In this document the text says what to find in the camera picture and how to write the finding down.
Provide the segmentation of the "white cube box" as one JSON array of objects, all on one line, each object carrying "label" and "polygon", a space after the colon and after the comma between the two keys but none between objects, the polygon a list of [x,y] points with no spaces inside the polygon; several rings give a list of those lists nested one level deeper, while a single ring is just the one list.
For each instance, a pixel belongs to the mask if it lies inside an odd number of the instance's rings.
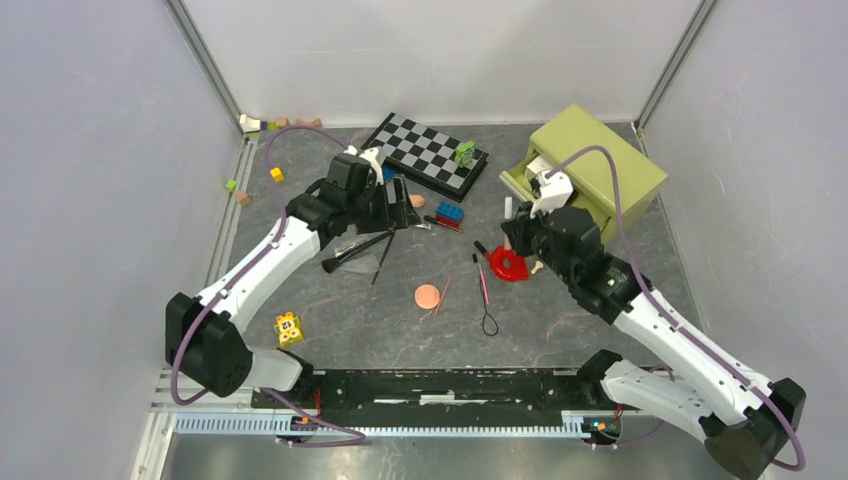
[{"label": "white cube box", "polygon": [[552,166],[541,156],[536,156],[532,161],[530,161],[524,171],[524,177],[527,181],[531,181],[536,178],[540,173],[546,172],[550,170]]}]

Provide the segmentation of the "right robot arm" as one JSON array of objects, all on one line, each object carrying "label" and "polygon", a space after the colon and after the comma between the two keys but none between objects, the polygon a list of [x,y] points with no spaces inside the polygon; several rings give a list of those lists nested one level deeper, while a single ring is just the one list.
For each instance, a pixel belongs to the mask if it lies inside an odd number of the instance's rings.
[{"label": "right robot arm", "polygon": [[591,408],[635,407],[698,440],[738,479],[770,466],[799,472],[806,456],[797,430],[806,401],[794,380],[746,366],[695,328],[642,274],[634,257],[609,253],[589,212],[564,201],[520,204],[501,224],[513,252],[535,256],[588,313],[636,340],[680,383],[600,350],[578,370],[577,392]]}]

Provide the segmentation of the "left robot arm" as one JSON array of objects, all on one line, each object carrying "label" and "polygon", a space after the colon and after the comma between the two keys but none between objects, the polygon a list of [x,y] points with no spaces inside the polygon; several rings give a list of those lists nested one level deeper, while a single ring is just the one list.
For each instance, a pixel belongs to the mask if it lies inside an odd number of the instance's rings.
[{"label": "left robot arm", "polygon": [[175,294],[166,305],[166,360],[179,405],[179,374],[203,394],[227,397],[241,387],[274,389],[290,407],[306,405],[314,381],[303,361],[281,350],[246,344],[243,333],[260,307],[302,264],[355,226],[360,233],[395,225],[382,165],[374,147],[350,146],[331,160],[326,176],[283,208],[269,234],[235,267],[194,296]]}]

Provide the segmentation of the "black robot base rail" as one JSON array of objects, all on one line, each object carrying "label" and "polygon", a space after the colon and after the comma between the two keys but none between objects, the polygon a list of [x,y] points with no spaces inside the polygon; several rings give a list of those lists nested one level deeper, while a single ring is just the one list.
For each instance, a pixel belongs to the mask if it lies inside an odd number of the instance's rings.
[{"label": "black robot base rail", "polygon": [[316,370],[286,398],[345,427],[553,427],[616,412],[574,369]]}]

